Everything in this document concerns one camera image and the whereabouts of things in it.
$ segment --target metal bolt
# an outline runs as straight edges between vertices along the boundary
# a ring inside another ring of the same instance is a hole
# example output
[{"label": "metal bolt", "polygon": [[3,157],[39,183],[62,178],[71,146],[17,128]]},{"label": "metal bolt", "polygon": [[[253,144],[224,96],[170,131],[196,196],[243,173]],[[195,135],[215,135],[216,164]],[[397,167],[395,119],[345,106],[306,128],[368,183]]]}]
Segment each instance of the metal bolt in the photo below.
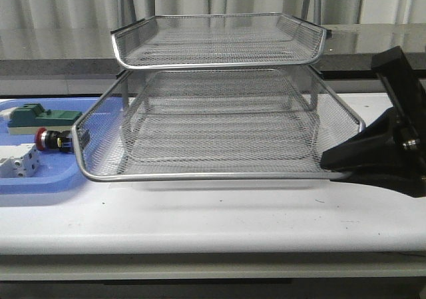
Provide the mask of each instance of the metal bolt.
[{"label": "metal bolt", "polygon": [[405,150],[417,150],[419,148],[420,140],[419,139],[410,139],[402,143],[402,147]]}]

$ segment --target stacked letter tray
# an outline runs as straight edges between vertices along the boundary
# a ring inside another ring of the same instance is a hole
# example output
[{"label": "stacked letter tray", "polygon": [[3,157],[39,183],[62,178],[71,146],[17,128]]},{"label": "stacked letter tray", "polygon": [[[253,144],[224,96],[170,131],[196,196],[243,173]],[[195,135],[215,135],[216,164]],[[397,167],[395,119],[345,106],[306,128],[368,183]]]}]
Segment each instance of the stacked letter tray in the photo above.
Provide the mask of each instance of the stacked letter tray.
[{"label": "stacked letter tray", "polygon": [[301,64],[325,31],[282,14],[157,16],[112,33],[128,69],[73,127],[92,180],[339,178],[363,123]]}]

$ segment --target dark countertop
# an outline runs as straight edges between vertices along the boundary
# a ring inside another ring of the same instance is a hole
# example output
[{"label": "dark countertop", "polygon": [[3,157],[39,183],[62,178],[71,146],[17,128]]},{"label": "dark countertop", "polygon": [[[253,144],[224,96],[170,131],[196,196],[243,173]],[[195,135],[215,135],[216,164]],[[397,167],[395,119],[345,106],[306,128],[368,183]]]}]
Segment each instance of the dark countertop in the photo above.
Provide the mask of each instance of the dark countertop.
[{"label": "dark countertop", "polygon": [[[374,53],[401,45],[426,74],[426,24],[325,25],[332,38],[316,68],[327,78],[373,78]],[[0,76],[113,75],[120,71],[107,29],[0,30]]]}]

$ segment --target black clamp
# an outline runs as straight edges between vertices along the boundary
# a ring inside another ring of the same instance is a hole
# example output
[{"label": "black clamp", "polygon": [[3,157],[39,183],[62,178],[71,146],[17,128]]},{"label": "black clamp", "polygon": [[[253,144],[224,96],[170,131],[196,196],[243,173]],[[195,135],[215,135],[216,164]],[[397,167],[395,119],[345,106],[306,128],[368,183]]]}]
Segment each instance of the black clamp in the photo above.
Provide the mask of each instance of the black clamp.
[{"label": "black clamp", "polygon": [[393,107],[358,135],[322,154],[324,169],[348,172],[340,182],[426,196],[426,92],[401,47],[376,54],[371,69]]}]

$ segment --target green block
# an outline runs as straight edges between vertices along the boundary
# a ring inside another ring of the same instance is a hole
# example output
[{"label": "green block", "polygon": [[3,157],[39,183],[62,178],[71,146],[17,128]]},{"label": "green block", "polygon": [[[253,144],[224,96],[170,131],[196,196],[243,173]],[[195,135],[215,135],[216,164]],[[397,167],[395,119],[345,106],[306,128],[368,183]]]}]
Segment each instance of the green block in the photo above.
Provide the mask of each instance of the green block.
[{"label": "green block", "polygon": [[8,127],[71,126],[80,116],[80,111],[52,111],[39,103],[25,104],[11,113]]}]

